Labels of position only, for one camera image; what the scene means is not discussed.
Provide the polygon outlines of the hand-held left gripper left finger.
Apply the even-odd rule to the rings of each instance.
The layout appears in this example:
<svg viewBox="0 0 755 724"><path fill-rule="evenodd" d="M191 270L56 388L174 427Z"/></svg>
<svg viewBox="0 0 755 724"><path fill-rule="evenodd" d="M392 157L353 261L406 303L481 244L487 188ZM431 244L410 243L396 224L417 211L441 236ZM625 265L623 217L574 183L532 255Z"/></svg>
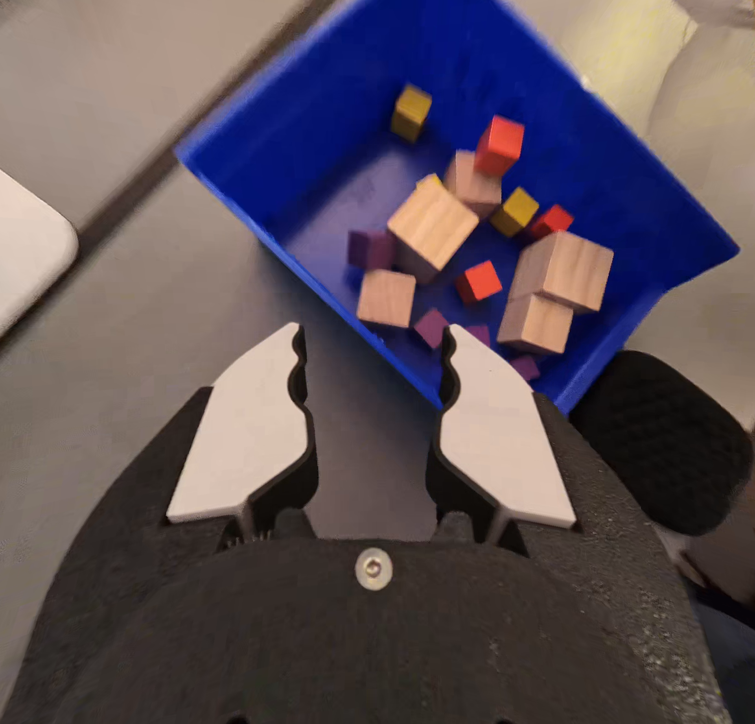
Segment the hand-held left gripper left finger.
<svg viewBox="0 0 755 724"><path fill-rule="evenodd" d="M166 510L173 524L232 518L244 537L270 533L319 484L306 406L304 328L290 322L238 357L212 386Z"/></svg>

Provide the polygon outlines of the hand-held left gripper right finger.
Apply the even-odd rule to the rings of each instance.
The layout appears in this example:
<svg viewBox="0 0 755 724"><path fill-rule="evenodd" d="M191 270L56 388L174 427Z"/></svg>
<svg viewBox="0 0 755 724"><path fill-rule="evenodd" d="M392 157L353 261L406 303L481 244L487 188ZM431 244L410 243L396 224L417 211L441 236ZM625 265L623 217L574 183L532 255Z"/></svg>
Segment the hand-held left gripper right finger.
<svg viewBox="0 0 755 724"><path fill-rule="evenodd" d="M462 326L444 330L441 408L425 483L442 519L465 515L475 543L520 523L571 531L578 516L530 385Z"/></svg>

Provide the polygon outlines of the pile of wooden cubes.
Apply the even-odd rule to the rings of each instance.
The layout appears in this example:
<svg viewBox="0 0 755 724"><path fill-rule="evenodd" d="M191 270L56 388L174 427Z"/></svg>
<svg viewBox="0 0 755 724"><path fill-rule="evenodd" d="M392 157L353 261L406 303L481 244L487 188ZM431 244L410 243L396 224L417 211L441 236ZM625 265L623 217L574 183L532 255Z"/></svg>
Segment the pile of wooden cubes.
<svg viewBox="0 0 755 724"><path fill-rule="evenodd" d="M495 342L523 352L512 366L525 380L539 376L533 355L561 355L573 320L600 311L614 252L571 233L573 216L559 204L540 212L522 187L506 198L503 178L522 157L525 125L494 115L473 150L456 151L440 177L430 173L384 228L348 232L346 262L362 274L355 316L361 323L412 328L439 349L449 322L431 308L412 322L420 286L432 284L480 226L523 238Z"/></svg>

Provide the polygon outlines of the blue plastic box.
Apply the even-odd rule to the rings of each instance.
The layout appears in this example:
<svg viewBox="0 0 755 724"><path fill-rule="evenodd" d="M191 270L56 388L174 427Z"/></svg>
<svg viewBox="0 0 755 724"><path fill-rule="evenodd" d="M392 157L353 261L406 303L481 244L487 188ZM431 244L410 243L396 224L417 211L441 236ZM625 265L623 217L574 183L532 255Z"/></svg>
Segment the blue plastic box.
<svg viewBox="0 0 755 724"><path fill-rule="evenodd" d="M494 115L525 126L505 174L615 253L535 389L567 414L669 291L733 259L731 236L504 0L354 0L248 81L180 162L418 392L440 408L437 351L356 313L349 230L378 229Z"/></svg>

